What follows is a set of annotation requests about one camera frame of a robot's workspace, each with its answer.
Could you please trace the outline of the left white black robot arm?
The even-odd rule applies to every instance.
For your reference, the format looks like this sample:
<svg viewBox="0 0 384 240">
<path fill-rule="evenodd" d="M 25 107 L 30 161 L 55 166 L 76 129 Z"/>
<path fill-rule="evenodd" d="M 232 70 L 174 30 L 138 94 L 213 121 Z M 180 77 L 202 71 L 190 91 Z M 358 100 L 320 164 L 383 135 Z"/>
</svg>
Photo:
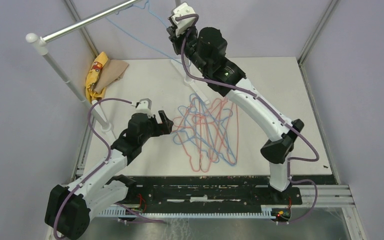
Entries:
<svg viewBox="0 0 384 240">
<path fill-rule="evenodd" d="M 134 113 L 100 163 L 67 186 L 51 190 L 44 222 L 56 231 L 56 239 L 77 240 L 102 211 L 119 201 L 136 200 L 138 191 L 130 179 L 117 173 L 133 162 L 150 138 L 172 132 L 174 122 L 164 110 L 158 114 L 161 122 L 154 115 Z"/>
</svg>

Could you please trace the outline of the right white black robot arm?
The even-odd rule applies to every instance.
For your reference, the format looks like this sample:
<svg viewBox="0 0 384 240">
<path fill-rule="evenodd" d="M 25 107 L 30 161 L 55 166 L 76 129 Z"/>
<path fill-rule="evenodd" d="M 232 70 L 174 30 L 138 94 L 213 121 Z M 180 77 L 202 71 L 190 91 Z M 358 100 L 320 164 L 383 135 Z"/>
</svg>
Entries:
<svg viewBox="0 0 384 240">
<path fill-rule="evenodd" d="M 190 26 L 179 35 L 174 25 L 166 30 L 174 52 L 182 60 L 189 60 L 213 91 L 236 104 L 264 131 L 268 140 L 260 153 L 269 162 L 268 196 L 273 203 L 282 204 L 289 198 L 287 157 L 304 123 L 283 117 L 261 96 L 246 73 L 226 57 L 228 43 L 219 29 L 204 27 L 198 31 Z"/>
</svg>

